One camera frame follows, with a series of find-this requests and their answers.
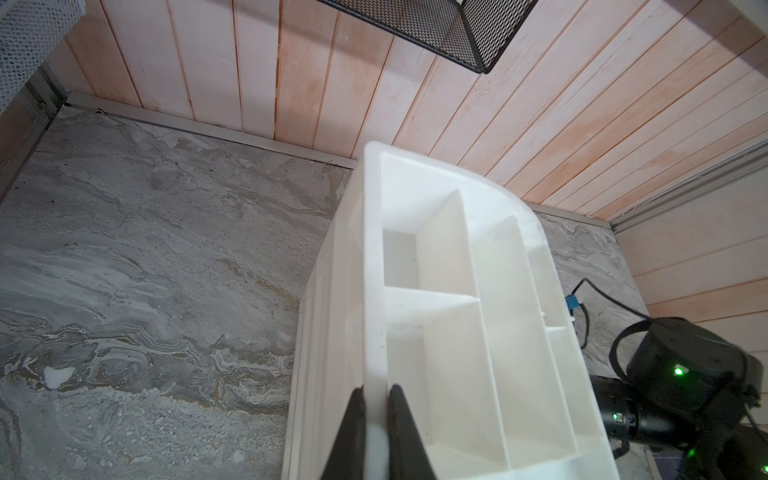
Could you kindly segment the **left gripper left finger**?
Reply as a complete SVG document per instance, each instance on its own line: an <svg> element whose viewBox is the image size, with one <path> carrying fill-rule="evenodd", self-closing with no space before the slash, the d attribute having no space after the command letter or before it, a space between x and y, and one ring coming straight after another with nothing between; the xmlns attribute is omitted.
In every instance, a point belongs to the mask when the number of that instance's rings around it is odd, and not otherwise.
<svg viewBox="0 0 768 480"><path fill-rule="evenodd" d="M362 480L366 449L366 403L364 389L352 391L337 431L322 480Z"/></svg>

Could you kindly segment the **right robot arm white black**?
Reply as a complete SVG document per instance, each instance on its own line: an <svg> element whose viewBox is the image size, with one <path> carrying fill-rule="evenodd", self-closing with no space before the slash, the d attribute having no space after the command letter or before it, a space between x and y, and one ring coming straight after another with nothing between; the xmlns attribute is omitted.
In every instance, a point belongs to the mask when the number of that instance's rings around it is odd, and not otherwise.
<svg viewBox="0 0 768 480"><path fill-rule="evenodd" d="M680 479L764 479L767 434L754 421L764 366L755 356L680 318L648 318L613 341L614 377L591 385L614 458L633 444L674 448Z"/></svg>

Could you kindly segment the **white plastic drawer organizer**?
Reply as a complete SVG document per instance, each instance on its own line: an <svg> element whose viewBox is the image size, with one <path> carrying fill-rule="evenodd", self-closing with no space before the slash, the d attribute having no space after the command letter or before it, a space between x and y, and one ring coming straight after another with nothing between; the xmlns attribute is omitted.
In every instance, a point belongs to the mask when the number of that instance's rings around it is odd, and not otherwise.
<svg viewBox="0 0 768 480"><path fill-rule="evenodd" d="M367 144L300 303L283 477L321 479L362 387L363 479L389 479L399 384L437 479L616 478L572 323L528 205Z"/></svg>

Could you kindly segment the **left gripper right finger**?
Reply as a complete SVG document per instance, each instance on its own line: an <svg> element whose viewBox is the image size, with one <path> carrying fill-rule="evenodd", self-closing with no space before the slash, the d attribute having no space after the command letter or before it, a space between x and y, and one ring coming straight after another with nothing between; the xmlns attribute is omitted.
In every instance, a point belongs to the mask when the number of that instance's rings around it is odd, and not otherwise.
<svg viewBox="0 0 768 480"><path fill-rule="evenodd" d="M394 384L388 395L389 475L392 480L436 480L403 388Z"/></svg>

